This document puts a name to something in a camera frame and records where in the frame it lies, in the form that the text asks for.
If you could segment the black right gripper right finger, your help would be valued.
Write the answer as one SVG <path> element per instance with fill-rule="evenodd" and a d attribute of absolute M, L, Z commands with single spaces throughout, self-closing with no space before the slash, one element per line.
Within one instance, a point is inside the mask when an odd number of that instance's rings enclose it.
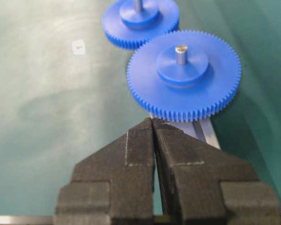
<path fill-rule="evenodd" d="M 280 225 L 274 189 L 248 162 L 153 119 L 163 208 L 184 225 Z"/>

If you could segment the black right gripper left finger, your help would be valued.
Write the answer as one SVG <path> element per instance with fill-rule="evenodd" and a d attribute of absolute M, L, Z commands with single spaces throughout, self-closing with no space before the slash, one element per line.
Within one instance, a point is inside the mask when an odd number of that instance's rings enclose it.
<path fill-rule="evenodd" d="M 151 225 L 154 136 L 150 118 L 74 167 L 59 192 L 56 225 Z"/>

